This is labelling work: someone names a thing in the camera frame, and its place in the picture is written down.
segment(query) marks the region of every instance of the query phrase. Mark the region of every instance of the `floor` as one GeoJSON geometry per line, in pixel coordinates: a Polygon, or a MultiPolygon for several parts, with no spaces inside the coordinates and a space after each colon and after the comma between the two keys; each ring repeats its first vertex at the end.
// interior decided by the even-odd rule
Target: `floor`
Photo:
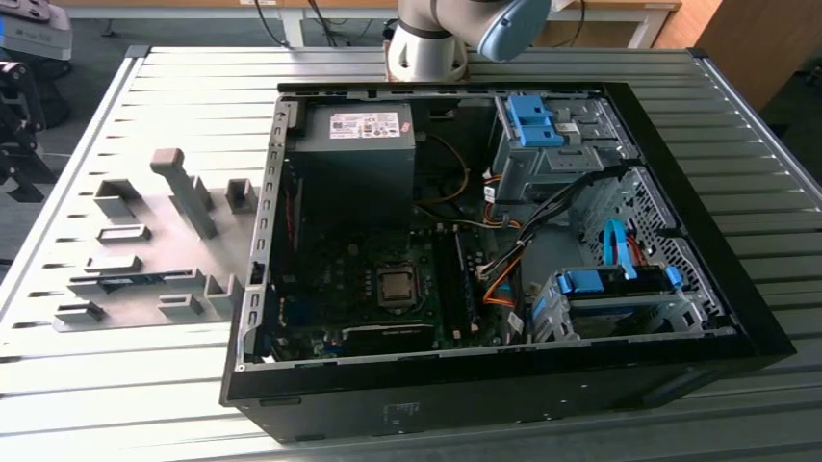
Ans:
{"type": "MultiPolygon", "coordinates": [[[[57,82],[60,92],[72,109],[69,120],[39,135],[39,140],[52,160],[65,160],[85,130],[105,88],[115,76],[121,57],[133,44],[156,46],[263,46],[271,43],[256,20],[117,20],[115,37],[101,38],[104,22],[72,21],[75,31],[73,72],[57,82]]],[[[382,41],[382,21],[352,19],[335,24],[340,34],[338,42],[358,46],[378,46],[382,41]]],[[[271,29],[283,37],[278,21],[271,29]]],[[[307,21],[306,45],[326,44],[322,28],[307,21]]],[[[781,94],[763,110],[769,124],[785,129],[782,139],[803,162],[813,176],[822,178],[822,84],[810,87],[802,78],[793,79],[781,94]]],[[[13,258],[37,217],[41,204],[17,204],[0,194],[0,259],[13,258]]],[[[8,267],[0,265],[0,280],[8,267]]]]}

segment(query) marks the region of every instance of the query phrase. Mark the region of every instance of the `motherboard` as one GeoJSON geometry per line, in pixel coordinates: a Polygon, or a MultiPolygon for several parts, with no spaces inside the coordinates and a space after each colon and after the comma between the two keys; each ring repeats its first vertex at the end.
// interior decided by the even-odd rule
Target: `motherboard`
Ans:
{"type": "Polygon", "coordinates": [[[479,303],[471,277],[486,260],[480,230],[378,229],[323,235],[303,247],[298,289],[278,300],[271,348],[280,360],[499,342],[500,316],[479,303]]]}

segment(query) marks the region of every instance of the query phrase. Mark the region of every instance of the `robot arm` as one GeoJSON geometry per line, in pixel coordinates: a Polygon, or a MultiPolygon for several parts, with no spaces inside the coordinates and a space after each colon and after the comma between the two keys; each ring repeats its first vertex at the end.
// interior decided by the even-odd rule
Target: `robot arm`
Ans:
{"type": "Polygon", "coordinates": [[[462,42],[504,62],[528,48],[551,10],[550,0],[399,0],[399,24],[388,51],[398,80],[458,80],[462,42]]]}

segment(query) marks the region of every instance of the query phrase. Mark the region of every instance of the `table surface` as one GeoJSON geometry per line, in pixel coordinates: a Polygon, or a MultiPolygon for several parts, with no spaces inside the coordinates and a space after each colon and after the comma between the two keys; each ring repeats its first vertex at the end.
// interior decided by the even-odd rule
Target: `table surface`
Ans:
{"type": "MultiPolygon", "coordinates": [[[[252,6],[252,2],[240,0],[53,0],[60,7],[123,7],[123,8],[242,8],[252,6]]],[[[586,8],[593,10],[677,10],[682,0],[587,0],[586,8]]],[[[396,8],[396,0],[319,0],[320,8],[396,8]]],[[[579,1],[569,8],[579,8],[579,1]]],[[[306,0],[276,0],[276,7],[307,8],[306,0]]]]}
{"type": "Polygon", "coordinates": [[[100,171],[136,174],[112,155],[174,145],[215,184],[235,169],[259,182],[278,83],[380,81],[383,52],[156,48],[123,62],[0,286],[4,460],[822,460],[822,196],[710,62],[597,49],[471,60],[476,81],[633,85],[798,354],[654,410],[280,446],[218,404],[227,322],[60,334],[59,295],[32,295],[64,291],[81,273],[43,265],[87,257],[83,239],[59,238],[105,222],[89,185],[100,171]]]}

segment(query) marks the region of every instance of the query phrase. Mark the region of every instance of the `sticker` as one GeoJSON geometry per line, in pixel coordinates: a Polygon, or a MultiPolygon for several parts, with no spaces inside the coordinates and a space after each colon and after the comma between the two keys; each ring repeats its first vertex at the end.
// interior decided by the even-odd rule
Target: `sticker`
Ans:
{"type": "Polygon", "coordinates": [[[496,190],[487,186],[486,188],[483,188],[483,193],[486,194],[486,202],[494,204],[495,200],[496,200],[496,190]]]}
{"type": "Polygon", "coordinates": [[[516,316],[514,312],[508,313],[508,324],[511,324],[511,327],[514,327],[518,333],[523,333],[523,320],[519,319],[519,316],[516,316]]]}
{"type": "Polygon", "coordinates": [[[398,113],[351,113],[331,116],[330,134],[332,140],[360,138],[399,138],[398,113]]]}
{"type": "Polygon", "coordinates": [[[386,424],[412,424],[420,417],[419,402],[403,402],[383,406],[383,422],[386,424]]]}
{"type": "Polygon", "coordinates": [[[557,124],[557,131],[558,132],[566,132],[566,133],[579,133],[579,127],[577,126],[577,124],[574,122],[571,122],[571,123],[558,123],[557,124]]]}

